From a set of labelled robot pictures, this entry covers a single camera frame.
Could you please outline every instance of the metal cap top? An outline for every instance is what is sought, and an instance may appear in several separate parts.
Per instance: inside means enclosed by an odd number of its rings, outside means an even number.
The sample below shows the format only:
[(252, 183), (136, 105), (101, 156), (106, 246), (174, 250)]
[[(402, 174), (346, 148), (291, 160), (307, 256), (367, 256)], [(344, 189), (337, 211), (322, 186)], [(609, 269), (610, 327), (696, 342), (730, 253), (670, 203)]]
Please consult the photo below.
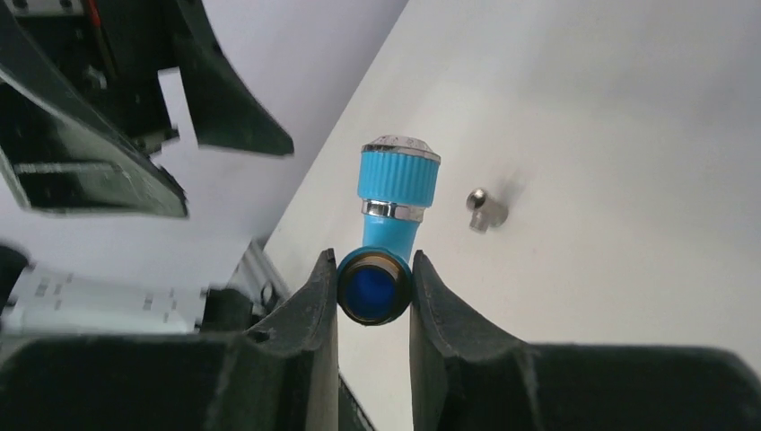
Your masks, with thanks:
[(428, 144), (420, 139), (408, 136), (385, 135), (362, 147), (362, 152), (380, 152), (413, 155), (423, 157), (436, 163), (441, 163), (442, 158), (433, 152)]

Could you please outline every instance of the blue valve cap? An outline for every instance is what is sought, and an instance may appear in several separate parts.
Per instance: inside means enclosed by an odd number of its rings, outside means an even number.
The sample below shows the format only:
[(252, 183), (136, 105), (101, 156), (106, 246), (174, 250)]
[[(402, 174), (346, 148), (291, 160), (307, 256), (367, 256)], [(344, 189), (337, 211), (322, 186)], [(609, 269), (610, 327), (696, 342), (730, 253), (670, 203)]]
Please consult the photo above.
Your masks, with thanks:
[(338, 266), (338, 304), (366, 326), (394, 321), (412, 297), (409, 266), (391, 251), (362, 247)]
[(428, 208), (441, 162), (420, 139), (381, 136), (362, 147), (357, 194), (364, 200)]
[(357, 194), (363, 200), (363, 246), (409, 261), (417, 227), (433, 203), (441, 157), (420, 139), (381, 136), (362, 148)]

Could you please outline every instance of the white table surface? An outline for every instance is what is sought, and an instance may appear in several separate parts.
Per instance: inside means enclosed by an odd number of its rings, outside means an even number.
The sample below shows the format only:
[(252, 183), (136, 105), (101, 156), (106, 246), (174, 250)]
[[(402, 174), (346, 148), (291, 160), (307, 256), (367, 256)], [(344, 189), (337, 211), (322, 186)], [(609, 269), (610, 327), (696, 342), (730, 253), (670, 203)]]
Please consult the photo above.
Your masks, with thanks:
[[(361, 145), (416, 136), (442, 167), (415, 247), (488, 319), (761, 370), (759, 40), (757, 0), (411, 0), (266, 252), (294, 288), (319, 251), (359, 246)], [(485, 235), (465, 208), (479, 186), (512, 200)], [(408, 316), (339, 319), (371, 419), (411, 429)]]

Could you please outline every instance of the white surface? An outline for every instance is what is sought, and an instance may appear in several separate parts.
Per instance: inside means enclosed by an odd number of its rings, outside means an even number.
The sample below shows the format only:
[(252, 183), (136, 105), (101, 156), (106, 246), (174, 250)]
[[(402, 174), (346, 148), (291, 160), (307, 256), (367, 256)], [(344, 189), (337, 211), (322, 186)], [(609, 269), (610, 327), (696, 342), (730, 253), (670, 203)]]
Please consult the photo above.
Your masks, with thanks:
[[(415, 246), (530, 341), (726, 347), (761, 371), (761, 4), (412, 0), (270, 239), (291, 287), (359, 245), (359, 149), (442, 156)], [(467, 194), (511, 194), (468, 229)], [(339, 361), (379, 430), (411, 429), (408, 317), (343, 315)]]
[(77, 274), (143, 286), (224, 282), (267, 237), (407, 0), (204, 0), (224, 53), (293, 136), (295, 157), (200, 151), (179, 75), (165, 76), (182, 141), (157, 162), (188, 193), (190, 220), (24, 213), (0, 181), (0, 238)]
[(36, 265), (13, 287), (3, 333), (185, 334), (203, 320), (205, 289), (152, 290)]

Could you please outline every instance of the blue plastic cap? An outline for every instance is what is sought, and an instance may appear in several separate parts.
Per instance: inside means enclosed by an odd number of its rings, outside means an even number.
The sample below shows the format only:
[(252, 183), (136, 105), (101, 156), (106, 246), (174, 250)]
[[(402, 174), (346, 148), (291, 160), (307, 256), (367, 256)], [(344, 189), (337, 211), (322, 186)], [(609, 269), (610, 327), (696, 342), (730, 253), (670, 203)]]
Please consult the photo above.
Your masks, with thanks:
[(409, 305), (412, 271), (393, 251), (360, 247), (338, 265), (338, 304), (363, 325), (394, 321)]
[(386, 271), (363, 268), (352, 276), (346, 287), (346, 305), (363, 319), (380, 319), (391, 314), (396, 301), (396, 287)]
[(365, 145), (357, 194), (362, 199), (430, 207), (441, 158), (424, 141), (381, 136)]

